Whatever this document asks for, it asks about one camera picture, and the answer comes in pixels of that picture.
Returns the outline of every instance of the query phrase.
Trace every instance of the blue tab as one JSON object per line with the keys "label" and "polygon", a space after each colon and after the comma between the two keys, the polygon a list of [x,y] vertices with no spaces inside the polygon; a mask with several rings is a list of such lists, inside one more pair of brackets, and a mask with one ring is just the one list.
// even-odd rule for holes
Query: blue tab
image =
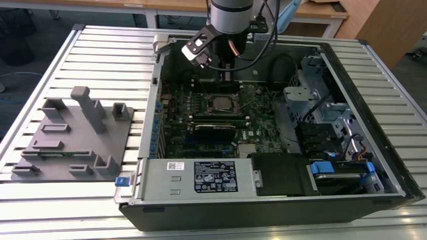
{"label": "blue tab", "polygon": [[130,177],[118,176],[115,178],[114,184],[115,184],[117,187],[129,187],[130,186],[130,182],[131,182],[131,178]]}
{"label": "blue tab", "polygon": [[315,164],[310,164],[310,169],[311,169],[311,173],[313,174],[318,174],[319,173],[318,166]]}
{"label": "blue tab", "polygon": [[333,163],[330,161],[315,161],[311,165],[313,174],[333,174],[335,173]]}
{"label": "blue tab", "polygon": [[370,161],[366,163],[366,166],[370,173],[375,172],[375,166]]}

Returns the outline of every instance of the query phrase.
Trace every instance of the black wire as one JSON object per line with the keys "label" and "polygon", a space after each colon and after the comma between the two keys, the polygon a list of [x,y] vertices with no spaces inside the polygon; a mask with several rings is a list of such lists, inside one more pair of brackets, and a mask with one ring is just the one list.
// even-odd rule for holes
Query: black wire
{"label": "black wire", "polygon": [[259,15],[259,16],[263,15],[263,10],[265,10],[266,2],[267,2],[267,1],[265,1],[265,2],[262,3],[262,5],[261,5],[259,12],[258,12],[258,15]]}
{"label": "black wire", "polygon": [[189,25],[193,20],[194,20],[194,17],[190,18],[190,20],[189,20],[189,22],[186,23],[186,25]]}
{"label": "black wire", "polygon": [[321,100],[317,102],[317,104],[313,106],[313,108],[309,110],[309,112],[306,113],[305,117],[302,118],[302,122],[306,121],[306,119],[309,118],[310,114],[314,113],[314,111],[321,107],[321,105],[326,102],[326,100],[329,99],[330,96],[331,96],[331,92],[321,98]]}
{"label": "black wire", "polygon": [[346,153],[347,153],[347,150],[349,150],[349,147],[350,147],[350,143],[353,142],[353,139],[359,136],[361,134],[359,133],[355,133],[350,136],[350,139],[349,141],[346,142],[346,146],[345,148],[342,149],[342,154],[341,154],[341,157],[339,157],[339,161],[345,161],[346,160]]}
{"label": "black wire", "polygon": [[262,50],[261,50],[261,52],[259,52],[259,54],[258,54],[258,56],[255,58],[255,60],[247,66],[241,67],[241,68],[229,68],[227,69],[227,68],[219,68],[219,67],[215,67],[213,65],[209,65],[209,67],[211,69],[214,69],[217,71],[221,71],[221,72],[237,72],[237,71],[242,71],[242,70],[249,69],[250,67],[253,67],[258,63],[259,59],[265,55],[265,52],[266,52],[266,50],[267,50],[267,48],[270,46],[270,43],[273,42],[274,36],[275,36],[274,32],[275,32],[275,29],[278,28],[279,10],[281,10],[279,6],[281,6],[281,0],[277,0],[275,18],[274,18],[274,24],[273,24],[273,29],[274,30],[273,30],[273,32],[271,32],[271,34],[269,36],[269,40],[267,40],[267,42],[265,44],[265,47],[262,48]]}
{"label": "black wire", "polygon": [[210,8],[210,0],[206,0],[206,14],[207,14],[207,19],[211,19],[211,8]]}
{"label": "black wire", "polygon": [[281,58],[289,58],[293,61],[294,67],[295,67],[295,72],[297,72],[297,75],[298,75],[299,64],[297,63],[295,58],[290,54],[287,54],[286,52],[282,52],[279,55],[277,55],[274,57],[274,59],[269,63],[269,73],[267,73],[267,81],[269,82],[274,82],[273,81],[274,69],[275,69],[275,66],[277,66],[277,62],[278,62],[278,60]]}
{"label": "black wire", "polygon": [[299,141],[295,141],[295,140],[293,140],[293,139],[290,139],[290,138],[287,138],[286,136],[283,136],[287,140],[290,140],[291,142],[294,142],[294,143],[301,143]]}
{"label": "black wire", "polygon": [[[269,0],[263,0],[262,10],[259,10],[259,15],[261,15],[261,13],[262,13],[262,11],[263,11],[263,8],[265,8],[265,5],[266,5],[266,6],[267,6],[267,9],[269,9],[269,13],[270,13],[271,19],[275,20],[274,12],[273,12],[273,9],[270,8],[270,5],[269,5],[267,1],[269,1]],[[269,49],[269,52],[266,52],[266,53],[263,54],[263,56],[262,56],[261,59],[263,59],[265,57],[269,56],[269,54],[271,53],[271,51],[274,50],[274,48],[275,48],[275,46],[277,46],[277,43],[278,43],[278,28],[275,28],[275,29],[273,30],[273,34],[274,34],[273,46],[271,46],[271,48]],[[243,60],[243,61],[249,61],[249,62],[251,62],[251,61],[255,60],[255,58],[247,58],[247,57],[245,57],[245,56],[242,56],[242,55],[238,55],[237,57],[238,57],[238,59],[241,59],[241,60]]]}

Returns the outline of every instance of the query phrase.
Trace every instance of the barcode sticker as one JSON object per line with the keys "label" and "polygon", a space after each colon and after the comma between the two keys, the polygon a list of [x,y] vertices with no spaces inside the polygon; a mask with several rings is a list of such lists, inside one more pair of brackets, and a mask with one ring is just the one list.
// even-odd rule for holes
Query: barcode sticker
{"label": "barcode sticker", "polygon": [[133,7],[133,8],[142,8],[142,4],[123,4],[126,7]]}
{"label": "barcode sticker", "polygon": [[167,163],[167,170],[185,170],[185,163],[183,162],[169,162]]}

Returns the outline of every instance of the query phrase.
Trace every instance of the warning label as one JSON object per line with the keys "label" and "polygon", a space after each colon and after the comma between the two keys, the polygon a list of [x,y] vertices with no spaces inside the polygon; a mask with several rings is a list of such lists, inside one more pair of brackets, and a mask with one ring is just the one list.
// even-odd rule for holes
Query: warning label
{"label": "warning label", "polygon": [[194,163],[194,190],[199,193],[238,192],[234,161],[197,161]]}

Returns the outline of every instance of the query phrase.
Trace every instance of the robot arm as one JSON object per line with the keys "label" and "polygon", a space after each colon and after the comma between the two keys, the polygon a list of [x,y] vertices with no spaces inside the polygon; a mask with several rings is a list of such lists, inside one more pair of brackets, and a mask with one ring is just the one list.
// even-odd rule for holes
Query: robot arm
{"label": "robot arm", "polygon": [[[302,0],[291,0],[282,12],[281,0],[275,2],[274,30],[266,46],[247,67],[235,68],[235,58],[246,50],[249,34],[266,34],[269,25],[262,14],[255,16],[255,20],[251,20],[254,0],[211,0],[210,24],[182,48],[183,54],[195,66],[210,67],[222,72],[235,72],[250,68],[257,63],[273,42],[273,36],[278,34],[278,30],[279,32],[286,30]],[[211,66],[209,49],[219,57],[219,68]]]}

